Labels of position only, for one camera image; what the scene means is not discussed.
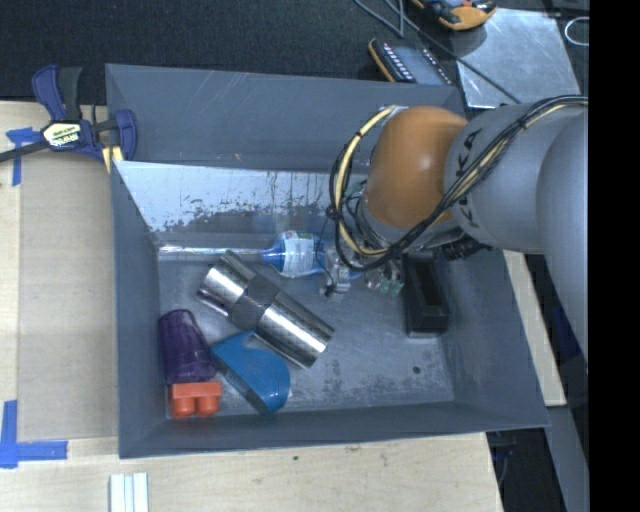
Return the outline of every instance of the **plastic water bottle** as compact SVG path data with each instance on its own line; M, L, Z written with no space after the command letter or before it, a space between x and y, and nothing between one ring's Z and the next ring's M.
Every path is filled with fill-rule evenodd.
M284 231L272 247L262 251L262 262L275 267L284 277L324 272L324 241L306 231Z

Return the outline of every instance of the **purple bottle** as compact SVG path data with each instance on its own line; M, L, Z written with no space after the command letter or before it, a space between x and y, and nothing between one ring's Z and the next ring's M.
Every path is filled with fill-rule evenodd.
M158 320L158 328L167 386L206 382L216 375L218 367L191 311L170 311Z

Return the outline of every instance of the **metal cylinder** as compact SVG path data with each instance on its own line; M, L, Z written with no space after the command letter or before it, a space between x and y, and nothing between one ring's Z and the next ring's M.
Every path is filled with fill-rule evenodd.
M333 335L332 327L232 251L209 271L196 298L302 368L313 365Z

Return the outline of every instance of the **gray bin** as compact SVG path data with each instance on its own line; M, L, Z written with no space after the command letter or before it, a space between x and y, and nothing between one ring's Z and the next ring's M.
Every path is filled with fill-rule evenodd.
M170 419L158 318L190 309L209 343L237 329L195 298L211 258L158 248L250 253L285 229L319 233L328 169L373 112L432 104L461 113L462 104L451 87L116 65L107 67L107 93L110 111L133 110L140 137L136 161L111 174L121 457L548 425L500 251L437 262L452 316L443 335L424 340L407 337L401 299L367 289L363 279L341 304L329 303L317 276L282 278L246 255L335 329L328 348L310 369L290 366L291 396L271 416L223 382L218 414ZM356 173L366 175L375 139L363 142ZM242 183L243 200L214 193L234 183ZM323 237L331 235L329 223Z

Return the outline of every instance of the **black device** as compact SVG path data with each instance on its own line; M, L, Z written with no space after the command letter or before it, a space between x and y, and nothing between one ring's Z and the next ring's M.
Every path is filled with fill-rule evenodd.
M407 336L429 338L449 324L449 307L438 282L434 263L403 255L404 311Z
M390 82L424 85L452 85L436 58L426 48L391 46L372 39L369 53Z

